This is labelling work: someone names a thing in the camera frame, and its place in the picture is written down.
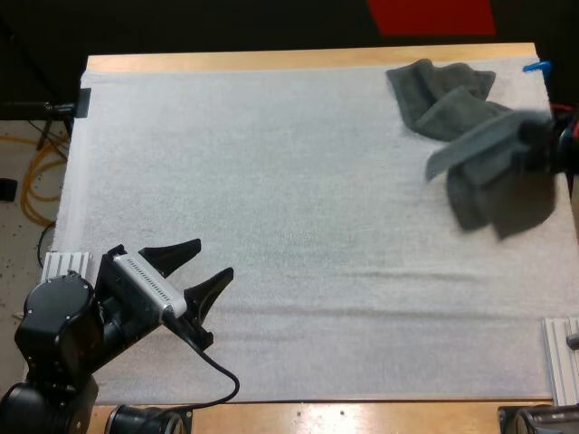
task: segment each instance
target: blue clip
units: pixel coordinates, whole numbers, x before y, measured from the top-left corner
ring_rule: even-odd
[[[550,61],[538,61],[523,68],[523,72],[542,71],[543,78],[546,80],[551,74],[553,66]]]

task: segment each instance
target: metal bracket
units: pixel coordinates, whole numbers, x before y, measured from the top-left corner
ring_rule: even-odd
[[[546,318],[543,331],[555,405],[575,405],[579,402],[579,361],[567,337],[579,333],[579,318]]]
[[[60,253],[58,251],[47,252],[44,259],[43,276],[41,282],[48,278],[64,276],[69,271],[76,271],[82,278],[86,278],[89,261],[92,256],[88,252]]]

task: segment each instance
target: white foam sheet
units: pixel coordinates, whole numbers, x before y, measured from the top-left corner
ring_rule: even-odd
[[[471,65],[497,73],[490,100],[547,109],[530,61]],[[237,401],[549,397],[540,318],[579,313],[565,180],[540,227],[462,233],[444,177],[424,182],[443,144],[404,127],[386,69],[86,73],[54,248],[201,238],[169,280],[235,268],[205,326]],[[232,388],[164,328],[96,378],[100,402]]]

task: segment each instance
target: floor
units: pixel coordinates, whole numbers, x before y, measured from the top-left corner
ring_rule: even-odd
[[[34,122],[42,127],[42,122]],[[63,125],[52,126],[60,134]],[[26,121],[0,121],[0,137],[18,136],[38,140],[40,132]],[[23,311],[28,293],[38,283],[42,269],[36,258],[36,246],[43,227],[26,219],[20,208],[20,187],[35,146],[0,141],[0,178],[18,181],[14,203],[0,203],[0,396],[23,378],[24,359],[14,343],[14,331]],[[40,195],[56,195],[62,187],[64,165],[48,170],[34,181],[33,188]],[[34,203],[44,216],[54,220],[58,203]],[[50,247],[52,231],[47,231],[43,250]]]

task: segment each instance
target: wooden tabletop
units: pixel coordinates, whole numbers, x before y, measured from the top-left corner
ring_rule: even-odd
[[[472,61],[536,57],[533,43],[430,45],[285,52],[185,52],[90,56],[87,70],[96,72],[247,71],[332,68],[433,61]]]
[[[532,43],[501,43],[285,52],[124,54],[91,56],[87,70],[250,71],[407,63],[421,58],[468,61],[509,57],[536,57],[535,46]],[[529,400],[225,404],[195,411],[194,433],[498,434],[499,406],[538,403]],[[104,433],[111,410],[109,406],[94,408],[90,434]]]

